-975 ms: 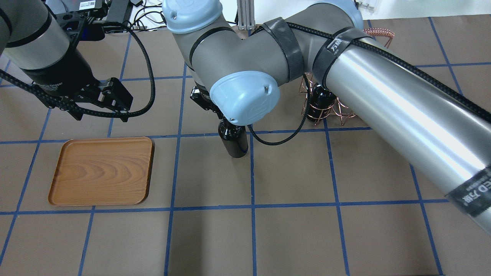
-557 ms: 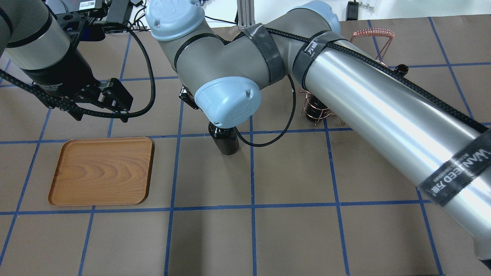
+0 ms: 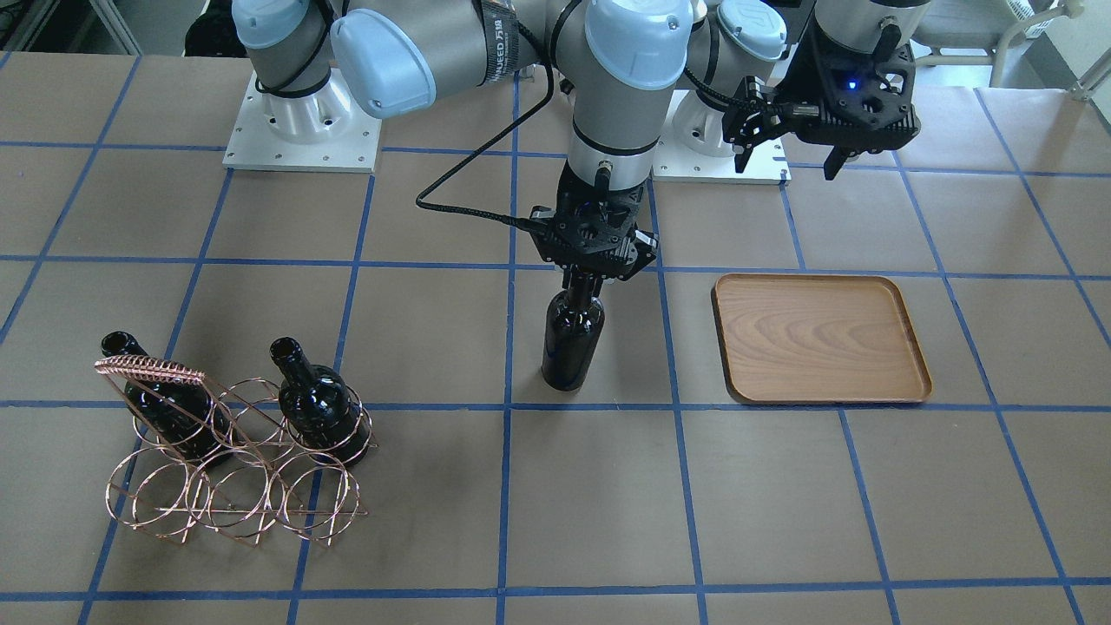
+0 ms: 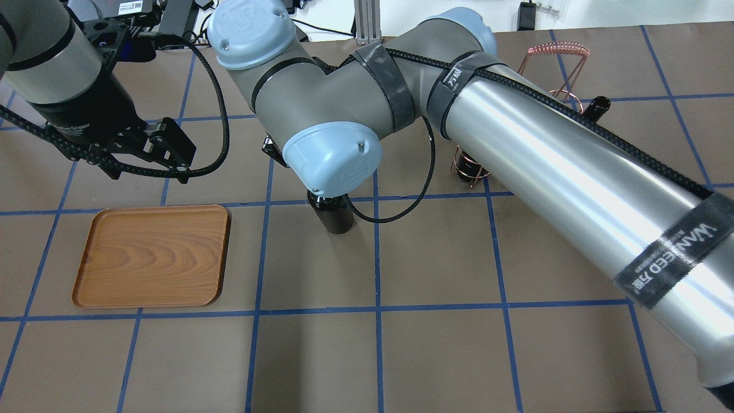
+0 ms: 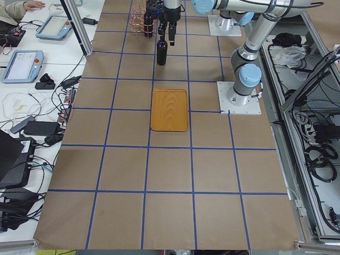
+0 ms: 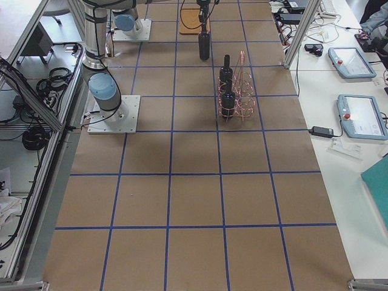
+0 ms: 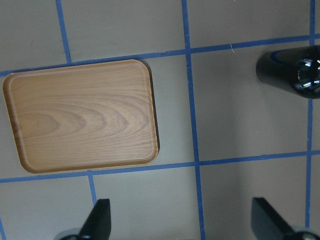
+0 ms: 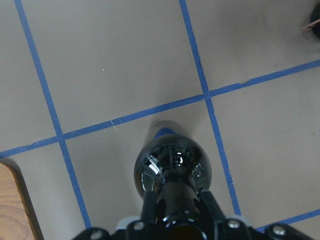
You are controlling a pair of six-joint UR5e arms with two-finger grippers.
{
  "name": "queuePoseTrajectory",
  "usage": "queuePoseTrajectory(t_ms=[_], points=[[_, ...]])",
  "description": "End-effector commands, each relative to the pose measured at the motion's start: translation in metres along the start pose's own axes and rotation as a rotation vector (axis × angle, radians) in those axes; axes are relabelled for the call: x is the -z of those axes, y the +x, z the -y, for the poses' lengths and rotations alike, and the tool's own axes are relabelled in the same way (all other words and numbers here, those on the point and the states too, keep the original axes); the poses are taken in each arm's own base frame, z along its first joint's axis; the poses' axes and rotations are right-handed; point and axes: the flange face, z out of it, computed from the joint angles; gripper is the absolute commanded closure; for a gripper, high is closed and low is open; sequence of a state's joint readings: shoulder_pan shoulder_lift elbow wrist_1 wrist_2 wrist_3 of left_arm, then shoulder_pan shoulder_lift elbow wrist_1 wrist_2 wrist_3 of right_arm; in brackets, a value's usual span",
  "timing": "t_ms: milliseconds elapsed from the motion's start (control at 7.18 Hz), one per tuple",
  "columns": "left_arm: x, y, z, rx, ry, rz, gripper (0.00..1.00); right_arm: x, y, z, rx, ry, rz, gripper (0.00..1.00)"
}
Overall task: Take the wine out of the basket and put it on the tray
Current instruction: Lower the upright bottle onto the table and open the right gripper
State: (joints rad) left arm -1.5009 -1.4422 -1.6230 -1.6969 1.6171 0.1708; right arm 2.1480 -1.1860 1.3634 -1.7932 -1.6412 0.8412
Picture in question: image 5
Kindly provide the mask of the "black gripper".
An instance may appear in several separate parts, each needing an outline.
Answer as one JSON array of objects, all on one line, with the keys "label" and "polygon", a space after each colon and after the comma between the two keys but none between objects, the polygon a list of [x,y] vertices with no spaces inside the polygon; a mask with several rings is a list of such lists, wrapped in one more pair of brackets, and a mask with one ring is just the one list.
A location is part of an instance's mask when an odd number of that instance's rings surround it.
[{"label": "black gripper", "polygon": [[158,26],[159,41],[165,41],[166,22],[169,23],[168,38],[171,46],[175,45],[176,24],[181,18],[181,0],[163,0],[162,10],[159,15]]}]

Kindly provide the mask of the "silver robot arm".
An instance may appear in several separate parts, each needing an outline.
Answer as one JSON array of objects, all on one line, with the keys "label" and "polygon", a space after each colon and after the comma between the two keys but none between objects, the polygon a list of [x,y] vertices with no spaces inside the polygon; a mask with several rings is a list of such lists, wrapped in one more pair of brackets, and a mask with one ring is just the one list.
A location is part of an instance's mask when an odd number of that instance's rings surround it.
[{"label": "silver robot arm", "polygon": [[[227,18],[234,19],[244,26],[254,14],[260,16],[244,44],[231,58],[235,82],[226,94],[227,100],[235,106],[244,106],[261,80],[261,69],[254,64],[265,39],[276,23],[282,18],[294,17],[305,9],[321,6],[321,2],[312,1],[192,1],[192,7],[199,14],[206,14],[213,9],[219,10]],[[181,18],[181,1],[159,1],[156,13],[160,25],[157,43],[157,63],[166,63],[167,46],[175,44],[176,26]]]},{"label": "silver robot arm", "polygon": [[235,24],[248,24],[253,16],[254,12],[220,11],[216,26],[221,31],[230,31]]}]

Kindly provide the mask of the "person hand on desk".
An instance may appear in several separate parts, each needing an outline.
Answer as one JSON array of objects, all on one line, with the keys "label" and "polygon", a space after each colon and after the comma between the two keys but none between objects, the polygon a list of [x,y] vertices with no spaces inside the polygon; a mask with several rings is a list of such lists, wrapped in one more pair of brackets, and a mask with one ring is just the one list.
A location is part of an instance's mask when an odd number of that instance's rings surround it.
[{"label": "person hand on desk", "polygon": [[41,1],[28,1],[24,2],[23,6],[26,11],[34,11],[45,8],[45,3]]}]

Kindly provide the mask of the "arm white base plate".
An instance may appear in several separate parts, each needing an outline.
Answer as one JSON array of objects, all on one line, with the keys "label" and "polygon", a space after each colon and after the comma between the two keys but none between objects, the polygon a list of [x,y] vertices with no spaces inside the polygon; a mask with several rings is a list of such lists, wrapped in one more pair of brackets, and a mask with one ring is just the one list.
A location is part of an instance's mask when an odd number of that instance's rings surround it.
[{"label": "arm white base plate", "polygon": [[232,18],[219,15],[208,15],[209,32],[211,36],[241,37],[240,25]]},{"label": "arm white base plate", "polygon": [[240,96],[234,91],[234,82],[217,82],[221,114],[261,115],[259,99],[254,88],[251,95]]}]

